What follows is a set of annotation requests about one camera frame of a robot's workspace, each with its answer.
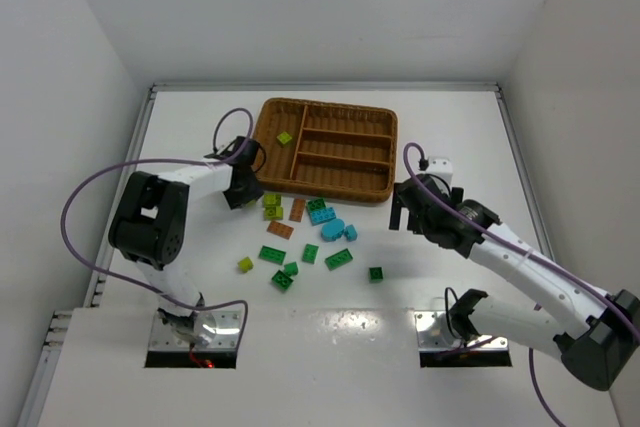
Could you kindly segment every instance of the building block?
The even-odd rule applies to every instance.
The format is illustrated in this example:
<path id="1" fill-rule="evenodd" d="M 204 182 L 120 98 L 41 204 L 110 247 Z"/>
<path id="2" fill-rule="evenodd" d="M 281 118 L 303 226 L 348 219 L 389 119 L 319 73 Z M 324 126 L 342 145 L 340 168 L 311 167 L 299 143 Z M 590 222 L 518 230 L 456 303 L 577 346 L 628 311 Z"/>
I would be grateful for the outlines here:
<path id="1" fill-rule="evenodd" d="M 238 262 L 238 267 L 246 274 L 251 269 L 253 269 L 253 262 L 251 262 L 251 259 L 249 257 L 245 257 L 240 262 Z"/>
<path id="2" fill-rule="evenodd" d="M 284 273 L 289 277 L 293 277 L 294 275 L 298 275 L 298 264 L 296 262 L 291 262 L 290 264 L 284 265 Z"/>
<path id="3" fill-rule="evenodd" d="M 260 249 L 260 255 L 258 255 L 258 257 L 263 260 L 273 262 L 274 264 L 282 265 L 285 255 L 287 255 L 287 253 L 282 250 L 272 249 L 271 247 L 263 245 Z"/>
<path id="4" fill-rule="evenodd" d="M 316 210 L 324 210 L 327 206 L 324 205 L 324 199 L 313 199 L 307 202 L 307 210 L 309 213 L 315 212 Z"/>
<path id="5" fill-rule="evenodd" d="M 278 139 L 278 143 L 284 147 L 289 142 L 291 142 L 291 140 L 293 140 L 293 137 L 289 135 L 289 132 L 285 131 L 285 132 L 282 132 L 280 135 L 278 135 L 276 139 Z"/>
<path id="6" fill-rule="evenodd" d="M 316 256 L 318 255 L 318 246 L 313 244 L 307 244 L 304 246 L 304 252 L 302 254 L 302 261 L 308 264 L 314 264 L 316 262 Z"/>
<path id="7" fill-rule="evenodd" d="M 329 267 L 329 270 L 335 270 L 344 264 L 348 264 L 352 260 L 353 256 L 351 252 L 349 252 L 349 249 L 344 249 L 336 254 L 330 255 L 324 259 L 324 262 L 327 264 L 327 267 Z"/>
<path id="8" fill-rule="evenodd" d="M 289 277 L 287 274 L 279 270 L 276 274 L 271 277 L 271 282 L 273 282 L 277 287 L 280 288 L 283 292 L 286 292 L 291 284 L 293 284 L 293 279 Z"/>
<path id="9" fill-rule="evenodd" d="M 358 232 L 356 232 L 356 228 L 353 225 L 349 225 L 344 229 L 344 235 L 349 242 L 353 242 L 358 238 Z"/>
<path id="10" fill-rule="evenodd" d="M 284 209 L 280 206 L 264 209 L 264 220 L 282 220 L 283 217 Z"/>
<path id="11" fill-rule="evenodd" d="M 382 267 L 369 267 L 369 282 L 377 284 L 378 282 L 382 282 L 383 279 Z"/>
<path id="12" fill-rule="evenodd" d="M 333 207 L 327 209 L 316 210 L 311 212 L 311 225 L 324 224 L 336 218 L 336 212 Z"/>
<path id="13" fill-rule="evenodd" d="M 291 234 L 293 234 L 293 227 L 289 227 L 288 225 L 272 220 L 269 223 L 269 227 L 267 227 L 267 232 L 271 232 L 283 239 L 289 240 L 291 238 Z"/>
<path id="14" fill-rule="evenodd" d="M 263 207 L 277 207 L 282 205 L 282 196 L 280 194 L 264 194 L 262 196 Z"/>
<path id="15" fill-rule="evenodd" d="M 342 237 L 344 233 L 344 221 L 333 219 L 322 226 L 322 238 L 327 242 L 333 242 Z"/>
<path id="16" fill-rule="evenodd" d="M 302 220 L 302 214 L 304 214 L 304 207 L 306 204 L 307 202 L 304 199 L 293 199 L 289 220 L 300 222 Z"/>

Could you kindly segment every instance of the table surface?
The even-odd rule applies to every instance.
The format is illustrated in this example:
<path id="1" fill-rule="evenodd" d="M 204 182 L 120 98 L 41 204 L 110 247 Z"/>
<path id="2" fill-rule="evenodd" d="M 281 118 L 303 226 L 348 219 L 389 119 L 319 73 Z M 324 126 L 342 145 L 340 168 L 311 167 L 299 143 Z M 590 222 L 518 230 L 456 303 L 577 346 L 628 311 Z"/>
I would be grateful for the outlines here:
<path id="1" fill-rule="evenodd" d="M 257 118 L 271 97 L 394 110 L 400 152 L 417 141 L 427 155 L 449 157 L 453 185 L 537 245 L 494 92 L 159 92 L 140 157 L 199 158 L 225 111 L 246 107 Z M 229 118 L 221 141 L 244 133 L 246 125 L 241 115 Z M 396 180 L 407 177 L 399 158 Z M 283 196 L 287 214 L 292 198 Z M 512 368 L 420 369 L 418 363 L 412 310 L 441 309 L 445 286 L 459 293 L 483 289 L 520 305 L 533 305 L 531 300 L 455 253 L 405 230 L 389 231 L 390 201 L 329 203 L 356 226 L 357 241 L 323 242 L 306 215 L 299 224 L 285 217 L 295 231 L 290 240 L 281 239 L 266 232 L 259 206 L 229 211 L 221 195 L 193 204 L 180 260 L 207 303 L 245 299 L 250 305 L 237 369 L 143 369 L 156 299 L 109 280 L 99 309 L 74 313 L 40 425 L 171 425 L 185 419 L 278 427 L 553 425 L 535 398 L 521 346 L 512 344 Z M 313 266 L 300 262 L 306 243 L 320 246 Z M 298 261 L 300 273 L 284 294 L 269 282 L 277 266 L 257 258 L 262 245 Z M 345 247 L 354 261 L 330 272 L 324 258 Z M 236 267 L 245 256 L 255 264 L 248 274 Z M 371 266 L 383 267 L 382 283 L 368 282 Z M 110 268 L 142 279 L 120 254 Z M 618 425 L 608 394 L 582 386 L 542 354 L 537 359 L 543 391 L 565 423 Z"/>

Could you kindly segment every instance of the wooden tray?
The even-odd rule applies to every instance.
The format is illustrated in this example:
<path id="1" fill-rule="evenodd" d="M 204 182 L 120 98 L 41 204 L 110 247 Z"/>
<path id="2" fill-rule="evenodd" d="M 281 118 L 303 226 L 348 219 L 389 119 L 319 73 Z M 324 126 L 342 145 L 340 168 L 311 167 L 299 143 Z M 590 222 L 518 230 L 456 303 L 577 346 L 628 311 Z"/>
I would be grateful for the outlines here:
<path id="1" fill-rule="evenodd" d="M 292 137 L 281 146 L 276 136 Z M 267 152 L 257 177 L 269 190 L 383 202 L 393 191 L 398 118 L 387 109 L 269 99 L 254 138 Z M 254 169 L 263 161 L 258 154 Z"/>

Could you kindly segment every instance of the brown block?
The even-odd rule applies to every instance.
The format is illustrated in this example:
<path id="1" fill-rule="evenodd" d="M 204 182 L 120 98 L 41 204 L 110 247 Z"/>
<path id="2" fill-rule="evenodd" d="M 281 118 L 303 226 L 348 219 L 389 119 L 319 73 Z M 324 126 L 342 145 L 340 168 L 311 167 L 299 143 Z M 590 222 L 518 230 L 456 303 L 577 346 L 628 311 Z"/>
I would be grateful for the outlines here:
<path id="1" fill-rule="evenodd" d="M 304 199 L 293 199 L 293 205 L 291 206 L 289 220 L 300 222 L 302 220 L 302 214 L 304 214 L 304 208 L 306 205 L 307 202 Z"/>
<path id="2" fill-rule="evenodd" d="M 288 225 L 272 220 L 269 223 L 269 227 L 267 227 L 267 232 L 271 232 L 272 234 L 276 234 L 277 236 L 289 240 L 291 234 L 293 234 L 293 227 L 289 227 Z"/>

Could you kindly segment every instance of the green square block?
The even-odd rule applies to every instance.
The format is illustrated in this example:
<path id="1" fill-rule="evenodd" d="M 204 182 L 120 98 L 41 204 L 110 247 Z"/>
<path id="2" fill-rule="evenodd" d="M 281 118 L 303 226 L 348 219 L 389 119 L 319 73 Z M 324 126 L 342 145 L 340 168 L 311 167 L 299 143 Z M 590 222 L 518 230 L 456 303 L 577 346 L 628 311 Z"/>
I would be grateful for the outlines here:
<path id="1" fill-rule="evenodd" d="M 284 209 L 280 206 L 267 207 L 264 209 L 264 220 L 282 220 L 284 218 Z"/>
<path id="2" fill-rule="evenodd" d="M 278 207 L 282 204 L 282 196 L 280 194 L 264 194 L 262 196 L 263 207 Z"/>
<path id="3" fill-rule="evenodd" d="M 352 260 L 353 256 L 351 255 L 351 252 L 349 252 L 349 249 L 341 250 L 340 252 L 330 255 L 329 257 L 324 259 L 327 267 L 329 267 L 329 270 L 337 269 L 341 265 L 348 264 Z"/>
<path id="4" fill-rule="evenodd" d="M 382 282 L 383 279 L 382 267 L 369 267 L 369 282 L 377 284 L 378 282 Z"/>
<path id="5" fill-rule="evenodd" d="M 278 136 L 276 137 L 276 139 L 278 139 L 278 143 L 279 143 L 281 146 L 283 146 L 283 147 L 284 147 L 284 146 L 285 146 L 285 145 L 287 145 L 289 142 L 291 142 L 291 140 L 293 139 L 293 137 L 291 137 L 291 136 L 289 135 L 289 132 L 282 132 L 280 135 L 278 135 Z"/>
<path id="6" fill-rule="evenodd" d="M 273 262 L 274 264 L 282 265 L 284 262 L 284 257 L 287 255 L 286 252 L 278 249 L 272 249 L 271 247 L 267 247 L 263 245 L 260 249 L 260 257 L 262 260 L 268 260 L 269 262 Z"/>
<path id="7" fill-rule="evenodd" d="M 313 244 L 307 244 L 304 246 L 304 253 L 302 254 L 302 261 L 309 264 L 313 264 L 316 261 L 318 255 L 318 246 Z"/>
<path id="8" fill-rule="evenodd" d="M 271 277 L 271 282 L 273 282 L 277 287 L 280 288 L 283 292 L 286 292 L 291 284 L 293 284 L 293 279 L 289 277 L 287 274 L 279 270 L 276 272 L 276 275 Z"/>
<path id="9" fill-rule="evenodd" d="M 294 275 L 298 275 L 298 264 L 296 262 L 291 262 L 290 264 L 284 265 L 284 273 L 289 277 L 293 277 Z"/>
<path id="10" fill-rule="evenodd" d="M 327 206 L 324 205 L 324 199 L 314 199 L 307 202 L 307 211 L 309 213 L 315 212 L 316 210 L 326 209 Z"/>
<path id="11" fill-rule="evenodd" d="M 251 259 L 249 257 L 245 257 L 240 262 L 238 262 L 238 267 L 240 267 L 240 270 L 246 274 L 251 269 L 253 269 L 253 262 L 251 262 Z"/>

